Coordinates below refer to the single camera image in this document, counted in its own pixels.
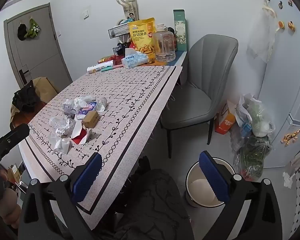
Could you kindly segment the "red white paper wrapper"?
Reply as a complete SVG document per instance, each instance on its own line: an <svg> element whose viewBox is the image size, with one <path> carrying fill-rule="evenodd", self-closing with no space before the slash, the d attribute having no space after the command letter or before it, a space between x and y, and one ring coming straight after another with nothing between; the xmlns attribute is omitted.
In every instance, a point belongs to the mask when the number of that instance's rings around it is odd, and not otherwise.
<svg viewBox="0 0 300 240"><path fill-rule="evenodd" d="M70 136L70 139L76 145L83 145L88 141L91 135L91 130L91 128L86 128L82 124L82 121L77 121L73 129L72 135Z"/></svg>

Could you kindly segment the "small brown cardboard box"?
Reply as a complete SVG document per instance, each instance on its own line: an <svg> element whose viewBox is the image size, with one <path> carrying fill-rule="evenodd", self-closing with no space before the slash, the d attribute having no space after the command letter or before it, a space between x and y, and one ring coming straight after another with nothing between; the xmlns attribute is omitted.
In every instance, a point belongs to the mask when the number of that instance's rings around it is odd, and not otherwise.
<svg viewBox="0 0 300 240"><path fill-rule="evenodd" d="M82 124L85 128L94 128L100 119L100 115L97 111L89 111L82 120Z"/></svg>

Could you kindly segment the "blue pink wrapper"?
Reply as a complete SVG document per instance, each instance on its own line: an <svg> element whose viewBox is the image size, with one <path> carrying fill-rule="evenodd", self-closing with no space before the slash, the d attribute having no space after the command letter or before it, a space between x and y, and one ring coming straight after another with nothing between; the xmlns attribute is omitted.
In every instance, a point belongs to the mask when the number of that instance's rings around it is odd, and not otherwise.
<svg viewBox="0 0 300 240"><path fill-rule="evenodd" d="M96 110L97 102L89 102L86 107L82 107L79 112L75 115L76 120L83 120L85 116L90 112Z"/></svg>

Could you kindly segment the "crushed clear plastic bottle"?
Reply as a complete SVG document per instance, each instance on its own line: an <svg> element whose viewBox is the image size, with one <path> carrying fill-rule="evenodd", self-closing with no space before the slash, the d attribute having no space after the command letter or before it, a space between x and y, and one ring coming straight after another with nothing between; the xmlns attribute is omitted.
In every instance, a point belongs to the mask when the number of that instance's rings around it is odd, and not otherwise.
<svg viewBox="0 0 300 240"><path fill-rule="evenodd" d="M107 107L107 99L106 98L97 98L96 99L96 111L97 112L104 112L106 110Z"/></svg>

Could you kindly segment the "white tissue front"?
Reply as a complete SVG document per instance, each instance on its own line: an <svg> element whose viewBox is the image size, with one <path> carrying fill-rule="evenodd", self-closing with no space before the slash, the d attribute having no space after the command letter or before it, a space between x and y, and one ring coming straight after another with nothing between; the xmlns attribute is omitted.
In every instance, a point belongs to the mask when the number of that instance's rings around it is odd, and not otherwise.
<svg viewBox="0 0 300 240"><path fill-rule="evenodd" d="M54 153L68 154L71 145L69 138L61 138L55 133L50 133L48 139Z"/></svg>

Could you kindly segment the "foil wrapper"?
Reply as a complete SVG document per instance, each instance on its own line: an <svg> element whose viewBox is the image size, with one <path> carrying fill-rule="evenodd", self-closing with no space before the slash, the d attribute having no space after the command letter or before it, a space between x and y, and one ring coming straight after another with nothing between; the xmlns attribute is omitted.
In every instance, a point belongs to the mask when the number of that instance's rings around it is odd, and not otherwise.
<svg viewBox="0 0 300 240"><path fill-rule="evenodd" d="M75 120L67 116L63 116L62 118L55 116L49 120L49 125L53 128L55 134L61 138L70 136L75 124Z"/></svg>

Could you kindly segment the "patterned pink tablecloth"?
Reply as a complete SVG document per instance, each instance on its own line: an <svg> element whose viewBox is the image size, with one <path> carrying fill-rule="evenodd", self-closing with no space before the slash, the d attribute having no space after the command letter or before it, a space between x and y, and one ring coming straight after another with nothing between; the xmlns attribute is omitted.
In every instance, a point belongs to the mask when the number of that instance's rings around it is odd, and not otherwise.
<svg viewBox="0 0 300 240"><path fill-rule="evenodd" d="M78 210L90 228L96 227L117 197L156 126L181 73L180 66L117 68L86 74L62 90L29 123L30 134L19 144L31 178L41 182L71 174L93 153L102 168ZM62 103L81 95L105 98L107 107L91 130L89 141L71 144L67 154L53 150L49 120L63 116Z"/></svg>

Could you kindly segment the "white plastic grocery bag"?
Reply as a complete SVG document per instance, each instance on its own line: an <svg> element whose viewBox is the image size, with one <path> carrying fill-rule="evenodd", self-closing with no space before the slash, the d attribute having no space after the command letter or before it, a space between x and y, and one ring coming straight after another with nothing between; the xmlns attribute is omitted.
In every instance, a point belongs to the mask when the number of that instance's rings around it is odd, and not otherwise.
<svg viewBox="0 0 300 240"><path fill-rule="evenodd" d="M258 138L269 137L276 129L263 103L251 94L240 96L235 108L235 119L239 127L249 124L252 133Z"/></svg>

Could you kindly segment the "orange figure magnets cluster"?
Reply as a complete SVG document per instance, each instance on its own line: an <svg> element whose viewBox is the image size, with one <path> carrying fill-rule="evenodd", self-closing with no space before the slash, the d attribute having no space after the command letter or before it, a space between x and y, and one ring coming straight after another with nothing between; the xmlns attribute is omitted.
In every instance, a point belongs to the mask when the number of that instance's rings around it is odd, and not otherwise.
<svg viewBox="0 0 300 240"><path fill-rule="evenodd" d="M283 139L281 140L281 143L284 144L285 147L289 146L290 144L293 144L297 141L298 135L300 134L300 129L286 134Z"/></svg>

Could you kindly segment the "light blue refrigerator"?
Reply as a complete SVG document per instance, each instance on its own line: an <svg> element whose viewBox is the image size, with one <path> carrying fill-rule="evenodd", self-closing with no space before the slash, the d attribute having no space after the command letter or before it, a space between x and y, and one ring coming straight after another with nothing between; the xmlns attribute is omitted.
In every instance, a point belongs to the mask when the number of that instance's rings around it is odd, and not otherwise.
<svg viewBox="0 0 300 240"><path fill-rule="evenodd" d="M300 11L293 0L269 0L284 31L278 31L269 59L259 99L275 124L270 135L272 150L264 160L266 168L285 166L300 151L300 134L295 143L285 147L286 134L300 129ZM296 31L288 28L292 21Z"/></svg>

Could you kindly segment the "teal marker pen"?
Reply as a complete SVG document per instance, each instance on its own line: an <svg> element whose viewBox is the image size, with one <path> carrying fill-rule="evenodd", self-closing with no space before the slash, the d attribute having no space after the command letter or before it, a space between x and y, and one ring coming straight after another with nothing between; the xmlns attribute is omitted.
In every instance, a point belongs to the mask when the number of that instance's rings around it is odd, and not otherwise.
<svg viewBox="0 0 300 240"><path fill-rule="evenodd" d="M112 70L112 69L114 69L114 68L115 68L114 66L109 66L109 67L103 68L103 69L101 70L101 72L106 72L106 71Z"/></svg>

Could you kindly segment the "white roll package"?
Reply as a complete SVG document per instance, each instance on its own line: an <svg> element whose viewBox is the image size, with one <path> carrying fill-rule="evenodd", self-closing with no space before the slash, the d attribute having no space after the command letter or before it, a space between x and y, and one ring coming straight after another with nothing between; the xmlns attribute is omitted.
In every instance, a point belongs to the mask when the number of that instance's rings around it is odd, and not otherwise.
<svg viewBox="0 0 300 240"><path fill-rule="evenodd" d="M100 72L102 69L107 68L107 67L112 67L113 65L114 65L113 60L98 63L98 64L95 64L93 66L88 67L87 68L87 73L88 74L93 74L93 73L96 73L96 72Z"/></svg>

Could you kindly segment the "clear plastic jar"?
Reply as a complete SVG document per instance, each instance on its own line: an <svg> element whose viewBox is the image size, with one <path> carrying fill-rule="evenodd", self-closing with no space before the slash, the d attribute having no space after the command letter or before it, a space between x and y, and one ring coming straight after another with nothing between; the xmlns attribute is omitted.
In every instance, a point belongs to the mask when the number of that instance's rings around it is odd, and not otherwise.
<svg viewBox="0 0 300 240"><path fill-rule="evenodd" d="M159 62L175 60L174 35L164 24L158 24L153 34L155 59Z"/></svg>

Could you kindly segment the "burger fridge magnet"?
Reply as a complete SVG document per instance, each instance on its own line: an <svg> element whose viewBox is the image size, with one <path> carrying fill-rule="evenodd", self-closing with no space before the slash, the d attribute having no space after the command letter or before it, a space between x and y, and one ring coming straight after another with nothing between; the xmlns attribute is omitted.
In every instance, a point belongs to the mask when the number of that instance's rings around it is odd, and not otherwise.
<svg viewBox="0 0 300 240"><path fill-rule="evenodd" d="M283 21L278 21L276 32L284 31L284 30L285 30L284 22Z"/></svg>

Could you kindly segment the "wall light switch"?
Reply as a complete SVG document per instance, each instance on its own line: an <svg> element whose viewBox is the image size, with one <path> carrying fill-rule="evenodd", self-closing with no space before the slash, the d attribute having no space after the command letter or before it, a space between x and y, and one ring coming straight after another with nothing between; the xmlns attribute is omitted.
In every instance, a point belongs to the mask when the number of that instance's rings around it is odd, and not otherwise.
<svg viewBox="0 0 300 240"><path fill-rule="evenodd" d="M86 20L87 18L89 18L89 10L88 10L88 9L85 9L85 10L83 10L83 12L82 12L82 19L83 19L83 20Z"/></svg>

